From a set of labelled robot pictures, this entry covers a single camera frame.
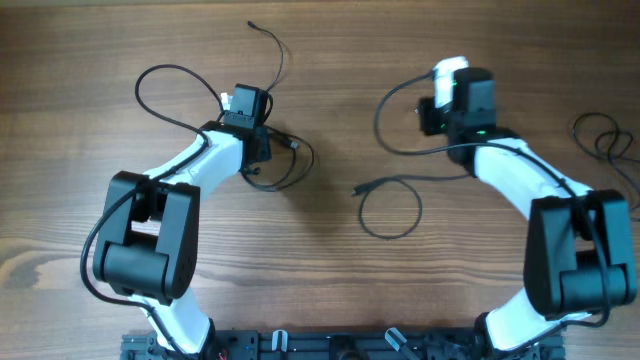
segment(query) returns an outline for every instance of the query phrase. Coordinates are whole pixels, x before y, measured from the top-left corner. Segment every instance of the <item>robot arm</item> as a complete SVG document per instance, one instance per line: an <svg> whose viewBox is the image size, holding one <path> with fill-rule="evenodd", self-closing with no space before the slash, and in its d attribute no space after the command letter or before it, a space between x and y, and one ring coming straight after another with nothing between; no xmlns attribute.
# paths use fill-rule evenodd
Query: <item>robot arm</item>
<svg viewBox="0 0 640 360"><path fill-rule="evenodd" d="M637 278L624 198L612 190L593 191L567 178L533 153L513 131L497 127L495 85L488 71L468 68L463 57L446 59L434 68L434 83L435 98L421 99L418 105L423 132L446 133L450 145L489 145L452 149L448 155L502 193L529 220L525 287L504 306L478 319L493 357L530 346L566 321L598 313L605 302L605 280L610 306L631 303ZM581 207L588 211L603 244L606 279L596 251L576 251L576 233L593 240L580 221Z"/></svg>
<svg viewBox="0 0 640 360"><path fill-rule="evenodd" d="M174 175L148 186L122 205L101 229L93 262L98 280L130 300L151 305L183 353L212 351L213 322L199 308L189 287L197 259L200 202L226 178L271 159L265 109L269 94L236 85L225 103L224 123L202 127L209 147ZM120 172L111 180L105 210L139 184L177 166L203 145L198 135L182 153L144 174ZM160 222L157 236L133 229L133 222ZM158 324L157 342L174 350Z"/></svg>

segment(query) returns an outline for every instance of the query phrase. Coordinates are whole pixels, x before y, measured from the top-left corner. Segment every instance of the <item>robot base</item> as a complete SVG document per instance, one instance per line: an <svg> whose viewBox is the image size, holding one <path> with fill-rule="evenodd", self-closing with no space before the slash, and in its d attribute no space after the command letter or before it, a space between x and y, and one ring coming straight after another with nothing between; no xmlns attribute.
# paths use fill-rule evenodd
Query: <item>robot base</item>
<svg viewBox="0 0 640 360"><path fill-rule="evenodd" d="M221 349L217 360L408 360L385 340L385 333L291 333L273 346L272 333L257 331L217 331L215 341ZM406 332L406 346L419 360L490 359L472 354L472 328L438 328L425 332ZM178 359L157 345L156 333L122 337L121 360ZM286 351L272 350L274 347ZM551 336L525 353L501 357L505 360L563 360L562 335Z"/></svg>

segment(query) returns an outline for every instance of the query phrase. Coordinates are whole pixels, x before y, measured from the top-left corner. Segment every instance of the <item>wooden table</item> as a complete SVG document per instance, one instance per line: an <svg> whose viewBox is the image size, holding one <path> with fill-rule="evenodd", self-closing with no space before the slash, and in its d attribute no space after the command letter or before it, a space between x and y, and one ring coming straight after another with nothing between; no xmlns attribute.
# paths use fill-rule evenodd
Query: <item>wooden table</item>
<svg viewBox="0 0 640 360"><path fill-rule="evenodd" d="M266 87L277 48L247 20L288 49L270 124L309 140L319 162L281 193L256 191L236 176L202 205L192 286L216 327L472 324L522 286L527 223L477 180L416 183L424 201L418 229L391 242L367 236L353 186L396 173L462 173L444 155L382 150L371 131L378 101L464 54L494 72L501 125L570 177L628 194L567 129L578 113L599 110L640 131L639 9L449 0L0 11L0 358L112 359L122 334L149 329L139 310L100 303L83 288L79 253L116 172L156 167L193 140L138 106L138 75L175 63L220 92L236 83ZM217 115L211 96L182 73L153 75L142 92L154 109L193 125ZM423 82L390 101L388 141L444 144L417 130L413 109L430 94ZM275 156L264 168L289 161L281 150ZM366 211L375 230L399 232L415 219L415 200L388 185ZM604 329L570 329L569 357L637 358L639 321L636 302L616 309Z"/></svg>

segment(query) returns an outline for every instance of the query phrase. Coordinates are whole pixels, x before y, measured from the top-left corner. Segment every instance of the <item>black cable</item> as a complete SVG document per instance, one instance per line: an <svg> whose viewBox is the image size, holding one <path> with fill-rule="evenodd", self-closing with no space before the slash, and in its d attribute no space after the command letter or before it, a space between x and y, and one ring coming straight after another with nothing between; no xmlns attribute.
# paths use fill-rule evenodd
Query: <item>black cable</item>
<svg viewBox="0 0 640 360"><path fill-rule="evenodd" d="M286 133L284 131L278 130L271 126L267 126L267 125L264 125L264 126L271 132L269 134L269 138L277 140L283 146L291 149L291 165L287 169L287 172L284 174L284 176L272 184L258 184L249 177L249 175L252 175L250 173L242 172L241 175L242 175L242 178L249 185L251 185L252 187L258 190L266 191L266 192L276 192L276 191L280 191L288 187L291 187L299 183L300 181L302 181L304 178L306 178L307 175L309 175L309 173L311 172L311 169L315 164L316 155L315 155L315 150L313 149L311 144L309 144L309 142L307 142L303 138L293 134ZM289 178L289 176L291 176L296 166L297 158L298 158L297 152L299 151L299 148L300 148L299 144L303 144L307 148L309 148L309 152L311 154L311 161L309 162L308 165L305 166L304 170L295 179L284 184L286 180Z"/></svg>
<svg viewBox="0 0 640 360"><path fill-rule="evenodd" d="M278 81L280 79L280 74L282 73L282 67L284 66L284 49L282 48L282 43L280 42L278 37L275 36L271 31L259 27L258 25L254 24L253 21L247 21L247 25L249 25L249 27L252 29L256 29L264 34L271 36L273 40L276 41L276 43L278 44L278 48L280 49L280 67L278 68L278 74L276 75L276 78L273 79L273 82L267 88L267 92L269 92L278 84Z"/></svg>
<svg viewBox="0 0 640 360"><path fill-rule="evenodd" d="M382 108L384 107L384 104L387 102L387 100L389 100L389 98L391 96L393 96L393 94L395 94L396 92L406 88L409 85L417 83L420 80L429 79L431 77L433 77L433 71L429 71L428 73L426 73L424 75L420 75L420 76L418 76L416 78L413 78L413 79L411 79L409 81L403 82L402 84L400 84L400 85L394 87L393 89L391 89L391 91L389 91L387 93L387 95L385 95L382 98L382 100L380 100L380 103L378 104L378 107L376 108L376 113L373 116L373 134L376 136L376 140L378 141L378 144L380 146L382 146L388 152L390 152L392 154L396 154L396 155L408 155L408 156L425 155L422 151L398 150L398 149L395 149L395 148L391 147L391 145L387 144L382 139L382 135L380 135L380 113L382 112Z"/></svg>
<svg viewBox="0 0 640 360"><path fill-rule="evenodd" d="M405 236L409 235L413 230L415 230L418 227L418 224L420 224L420 220L422 219L422 199L420 198L420 195L418 194L416 189L413 188L411 185L407 184L404 180L448 181L448 180L463 179L463 178L466 178L466 177L469 177L469 175L464 174L464 175L458 175L458 176L439 177L439 176L405 175L405 174L403 174L403 175L395 175L395 176L383 177L383 178L376 179L376 180L374 180L372 182L369 182L369 183L358 185L351 192L351 196L358 196L358 195L364 194L364 196L362 197L362 201L360 202L360 207L358 208L358 221L360 222L360 226L362 227L362 229L367 234L369 234L369 235L371 235L373 237L377 237L379 239L383 239L383 240L394 240L394 239L399 239L401 237L405 237ZM400 185L406 187L409 191L411 191L413 196L415 196L416 202L418 203L418 216L416 217L416 221L413 223L413 225L411 225L411 227L409 229L405 230L403 233L398 234L398 235L380 235L380 234L376 234L371 229L369 229L369 227L364 222L364 218L362 217L362 214L364 212L364 203L367 201L367 198L369 197L371 192L373 190L377 189L378 187L380 187L380 186L382 186L382 185L384 185L386 183L389 183L389 182L397 182Z"/></svg>
<svg viewBox="0 0 640 360"><path fill-rule="evenodd" d="M171 119L167 116L164 116L162 114L157 113L156 111L150 109L143 101L142 98L140 97L140 84L142 83L142 80L149 75L151 72L158 70L158 69L177 69L177 70L182 70L190 75L192 75L193 77L195 77L196 79L198 79L215 97L215 99L218 101L218 105L220 106L221 111L222 110L222 102L220 101L220 98L218 97L218 94L213 90L213 88L206 82L206 80L204 80L202 77L200 77L198 74L194 73L193 71L179 66L179 65L172 65L172 64L165 64L165 65L157 65L154 66L148 70L146 70L145 72L143 72L140 77L138 78L138 80L136 81L136 85L135 85L135 97L136 100L138 101L138 104L140 104L140 106L142 106L143 109L145 109L147 112L149 112L150 114L156 116L157 118L167 121L173 125L177 125L180 126L182 128L191 130L193 132L195 132L197 135L201 136L203 139L203 143L200 146L200 148L198 148L198 150L196 150L193 154L189 155L186 159L184 159L183 161L181 161L180 163L178 163L177 165L171 167L169 170L165 171L164 173L149 179L139 185L137 185L134 189L130 190L129 192L127 192L124 196L122 196L120 199L118 199L113 205L111 205L106 211L104 211L104 213L102 214L102 216L98 219L98 222L94 225L93 229L91 229L91 232L89 232L89 235L87 236L87 239L84 243L84 246L82 248L82 254L80 256L80 277L82 278L82 283L84 284L84 286L87 288L87 290L89 290L89 292L95 296L96 298L98 298L101 301L104 301L106 303L110 303L110 304L116 304L116 305L123 305L123 306L135 306L135 307L139 307L144 309L145 311L147 311L147 313L149 314L149 316L151 316L151 318L153 319L153 322L158 326L158 330L160 330L160 333L162 334L162 336L167 340L167 342L171 345L171 347L174 349L174 351L176 352L176 354L181 358L181 359L191 359L195 354L185 354L184 351L178 346L178 344L175 342L175 340L173 339L173 337L170 336L167 328L165 327L165 325L162 323L162 320L159 318L159 316L157 315L155 308L151 305L142 303L142 302L137 302L137 301L130 301L130 300L123 300L123 299L117 299L117 298L111 298L108 297L102 293L100 293L98 291L98 289L96 289L93 284L91 283L91 281L89 280L89 274L87 271L87 262L89 259L89 251L91 249L91 245L95 239L95 237L98 235L98 232L100 232L100 229L104 226L104 224L107 222L107 220L113 215L113 213L115 213L120 206L122 206L125 202L127 202L129 199L133 198L137 193L142 192L143 190L145 190L146 188L157 184L160 180L171 176L173 174L175 174L178 170L180 170L182 167L184 167L185 165L189 164L191 161L193 161L195 158L197 158L198 156L200 156L200 154L202 154L207 147L209 147L209 138L204 134L204 132L198 128L195 128L191 125L185 124L183 122L180 122L178 120L174 120Z"/></svg>
<svg viewBox="0 0 640 360"><path fill-rule="evenodd" d="M580 141L580 138L578 136L580 125L591 118L606 120L612 127L611 130L603 131L596 136L593 142L593 150L584 145L584 143ZM608 114L601 112L588 112L578 116L575 119L573 125L571 126L571 136L573 137L576 145L578 145L578 147L582 149L582 151L584 151L594 159L597 159L599 161L606 161L615 170L615 172L618 173L618 175L620 175L633 188L633 190L635 191L636 203L634 205L631 205L631 211L633 212L640 209L640 185L638 185L638 183L633 180L631 176L629 176L629 174L622 170L616 163L617 161L628 161L631 163L640 164L640 159L625 156L631 145L635 142L633 134L631 134L631 132L629 132L628 130L620 129L620 125L618 124L618 122ZM616 146L620 141L622 141L624 137L626 137L626 143L624 143L621 150L614 153ZM601 147L601 142L606 138L612 139L607 149L603 150ZM632 217L631 220L635 222L640 221L639 218L634 217Z"/></svg>
<svg viewBox="0 0 640 360"><path fill-rule="evenodd" d="M600 239L600 236L598 234L598 231L593 223L593 220L590 218L587 210L580 204L580 202L578 201L578 196L576 195L576 193L567 185L566 181L564 178L559 177L558 175L556 175L555 172L553 172L550 168L548 168L544 163L540 162L538 159L530 156L527 153L524 153L523 151L521 151L520 149L517 148L512 148L506 145L502 145L499 143L466 143L466 144L456 144L456 145L450 145L450 146L442 146L442 147L438 147L438 148L433 148L433 149L426 149L426 150L413 150L413 151L408 151L408 150L398 150L395 149L393 147L391 147L389 144L387 144L383 139L382 136L380 134L380 113L382 112L382 108L384 107L384 104L387 102L387 100L396 92L398 92L399 90L413 84L416 83L420 80L424 80L424 79L428 79L430 77L433 76L433 72L430 71L424 75L418 76L414 79L411 79L409 81L406 81L398 86L396 86L395 88L393 88L391 91L389 91L380 101L380 104L378 104L378 107L376 109L375 115L374 115L374 120L373 120L373 132L374 135L376 137L376 140L378 141L378 144L380 144L380 146L382 146L385 150L393 153L393 154L397 154L397 155L405 155L405 156L418 156L418 155L430 155L430 154L435 154L435 153L439 153L439 152L444 152L444 151L448 151L448 150L452 150L452 149L457 149L457 148L465 148L465 147L494 147L494 148L499 148L499 149L503 149L503 150L508 150L513 152L514 154L521 156L523 158L525 158L526 160L530 161L531 163L533 163L534 165L536 165L539 169L541 169L542 171L544 171L545 173L547 173L547 175L549 175L549 177L551 179L553 179L559 187L561 187L562 189L564 189L567 194L569 194L569 196L571 197L571 199L573 199L573 201L575 202L575 206L579 208L580 211L580 217L581 220L583 221L583 223L587 226L587 233L583 234L583 237L585 239L592 239L595 245L595 249L596 249L596 254L598 257L598 265L600 267L600 278L602 280L602 293L603 293L603 304L602 304L602 312L600 313L600 319L598 319L598 321L596 322L589 322L589 321L583 321L583 320L566 320L561 322L556 328L551 329L550 331L539 335L538 337L532 339L531 341L523 344L522 346L518 347L518 349L514 349L512 352L516 352L520 349L523 349L525 347L529 347L539 341L541 341L542 339L546 338L547 336L555 333L557 330L561 329L561 328L565 328L569 325L576 325L576 326L583 326L583 327L591 327L591 328L597 328L597 327L601 327L603 326L609 319L610 316L610 312L611 312L611 303L610 303L610 299L609 299L609 277L608 277L608 272L607 272L607 268L606 268L606 259L605 259L605 254L604 254L604 246L602 244L602 240ZM600 136L598 136L598 138L596 138L595 141L595 149L596 152L591 152L589 151L577 138L576 135L576 126L577 124L582 121L585 117L588 116L592 116L594 114L597 115L601 115L600 113L589 113L586 114L586 116L581 116L579 117L576 122L574 123L574 127L573 127L573 135L574 135L574 139L576 140L576 143L578 143L578 145L585 150L589 155L594 156L596 158L602 158L603 156L603 152L599 147L600 141L602 140L603 137L608 136L609 134L614 136L614 140L612 141L612 143L609 145L609 148L607 149L606 152L606 159L607 161L611 164L613 162L614 158L618 158L621 160L627 160L627 161L633 161L633 162L640 162L639 160L636 159L631 159L631 158L627 158L624 156L624 153L628 150L628 148L631 146L631 143L633 142L633 136L629 133L629 132L623 132L620 131L619 126L617 124L617 122L615 122L615 120L613 120L613 118L611 118L610 116L605 116L605 118L608 118L609 120L611 120L614 124L614 130L610 131L610 132L606 132L601 134ZM614 155L612 153L613 147L615 146L616 142L618 141L620 135L626 135L629 137L629 141L628 143L625 145L625 147L623 148L622 151L620 151L617 155ZM419 177L419 175L408 175L409 177ZM353 190L352 195L359 195L360 193L365 193L365 198L363 200L366 199L366 197L371 193L371 191L373 191L374 189L376 189L377 187L379 187L381 184L383 184L384 182L386 182L384 179L389 179L389 178L381 178L381 179L377 179L374 180L372 182L369 183L365 183L359 186L356 186ZM420 216L422 215L422 201L420 200L420 197L417 193L417 191L415 191L415 189L413 189L411 186L409 186L408 184L404 183L401 179L399 180L393 180L393 181L397 181L400 182L401 184L403 184L405 187L409 188L409 190L411 192L414 193L414 195L416 196L416 199L418 200L418 204L419 204L419 217L418 217L418 221L405 233L403 233L400 236L397 237L392 237L392 238L398 238L398 237L402 237L405 236L407 234L409 234L411 231L413 231L419 220L420 220ZM363 205L364 205L364 201L360 204L360 212L359 212L359 219L360 219L360 225L362 226L362 228L369 234L379 237L379 238L385 238L382 237L378 234L374 234L372 233L364 224L364 222L362 221L362 209L363 209Z"/></svg>

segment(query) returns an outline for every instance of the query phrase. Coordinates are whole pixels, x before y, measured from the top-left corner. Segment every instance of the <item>wood grain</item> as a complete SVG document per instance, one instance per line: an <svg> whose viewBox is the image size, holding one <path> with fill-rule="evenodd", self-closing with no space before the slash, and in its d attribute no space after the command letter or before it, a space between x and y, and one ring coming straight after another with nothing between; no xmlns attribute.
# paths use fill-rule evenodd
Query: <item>wood grain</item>
<svg viewBox="0 0 640 360"><path fill-rule="evenodd" d="M277 49L249 19L289 49L271 125L309 140L319 163L282 193L234 177L203 204L193 281L201 306L219 329L470 325L521 286L526 222L494 190L465 179L415 184L425 213L410 237L365 235L359 199L349 197L354 185L462 172L442 155L380 149L371 132L377 102L464 54L495 73L502 125L574 179L628 191L576 148L567 124L599 110L640 130L638 10L632 2L500 0L0 10L0 358L113 359L122 334L149 329L138 310L87 293L78 255L113 174L158 166L193 139L139 108L138 75L176 63L218 91L266 86ZM444 143L417 131L415 103L431 91L423 83L390 101L390 142ZM154 109L193 125L217 115L184 74L153 75L142 92ZM266 167L277 170L287 156ZM388 185L372 195L366 220L399 232L415 211L410 194ZM637 358L639 320L640 306L631 305L604 329L570 329L569 358Z"/></svg>

